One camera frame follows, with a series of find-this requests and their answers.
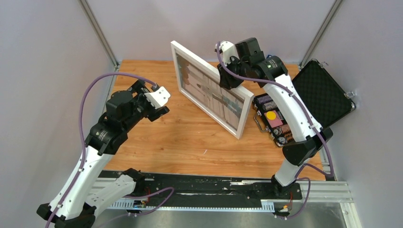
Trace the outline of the black foam-lined case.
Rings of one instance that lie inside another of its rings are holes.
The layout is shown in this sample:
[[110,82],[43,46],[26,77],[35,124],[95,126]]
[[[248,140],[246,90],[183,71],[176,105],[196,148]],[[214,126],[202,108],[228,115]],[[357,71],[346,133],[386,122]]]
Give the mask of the black foam-lined case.
[[324,128],[356,108],[353,100],[316,59],[310,60],[292,83],[309,112]]

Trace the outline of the poker chip tray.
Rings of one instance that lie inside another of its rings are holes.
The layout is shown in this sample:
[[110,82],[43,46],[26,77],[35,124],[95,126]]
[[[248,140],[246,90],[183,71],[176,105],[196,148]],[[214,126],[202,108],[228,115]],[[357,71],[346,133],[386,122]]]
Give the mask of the poker chip tray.
[[252,107],[255,111],[253,119],[260,132],[268,133],[277,147],[294,142],[289,124],[268,94],[254,97]]

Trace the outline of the colourful toy blocks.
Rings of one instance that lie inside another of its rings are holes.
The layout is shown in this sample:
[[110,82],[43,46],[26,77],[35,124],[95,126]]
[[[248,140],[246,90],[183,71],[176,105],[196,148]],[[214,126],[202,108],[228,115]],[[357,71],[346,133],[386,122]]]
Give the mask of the colourful toy blocks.
[[272,68],[278,68],[283,65],[283,61],[278,56],[267,55],[266,60]]

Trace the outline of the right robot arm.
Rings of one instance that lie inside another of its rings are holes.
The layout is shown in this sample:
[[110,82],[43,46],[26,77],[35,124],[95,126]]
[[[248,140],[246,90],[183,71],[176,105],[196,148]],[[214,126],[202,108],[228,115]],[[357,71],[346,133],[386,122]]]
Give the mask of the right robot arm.
[[256,38],[236,44],[219,41],[215,46],[220,82],[225,89],[240,87],[244,81],[258,83],[273,99],[290,127],[294,141],[283,147],[285,157],[275,173],[272,194],[284,198],[308,160],[321,148],[329,151],[326,141],[333,135],[310,113],[283,61],[278,56],[266,57]]

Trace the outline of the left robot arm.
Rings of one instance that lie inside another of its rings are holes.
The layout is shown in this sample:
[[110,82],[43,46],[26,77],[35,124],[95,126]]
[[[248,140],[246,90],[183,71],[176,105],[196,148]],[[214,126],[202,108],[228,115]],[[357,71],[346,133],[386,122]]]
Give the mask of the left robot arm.
[[145,177],[132,168],[97,193],[90,191],[133,127],[142,119],[155,121],[169,112],[170,96],[165,87],[147,88],[141,80],[127,90],[113,93],[105,112],[82,140],[81,156],[64,187],[51,202],[41,204],[37,214],[57,228],[89,228],[120,198],[141,196],[146,189]]

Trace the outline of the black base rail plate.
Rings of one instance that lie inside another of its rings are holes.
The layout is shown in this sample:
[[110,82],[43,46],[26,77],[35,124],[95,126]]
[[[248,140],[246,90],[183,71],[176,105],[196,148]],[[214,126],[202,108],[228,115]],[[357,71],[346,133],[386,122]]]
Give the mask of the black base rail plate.
[[163,203],[170,208],[257,209],[263,200],[288,204],[302,199],[300,185],[281,189],[266,179],[243,179],[162,173],[143,173],[130,196],[140,197],[172,187],[173,195]]

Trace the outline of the light wooden picture frame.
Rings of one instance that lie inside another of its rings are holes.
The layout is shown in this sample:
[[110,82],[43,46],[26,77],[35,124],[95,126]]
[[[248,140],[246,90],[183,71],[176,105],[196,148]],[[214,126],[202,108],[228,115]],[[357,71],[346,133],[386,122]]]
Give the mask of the light wooden picture frame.
[[216,67],[177,41],[171,42],[171,49],[179,91],[240,139],[254,94],[243,86],[231,90],[221,88]]

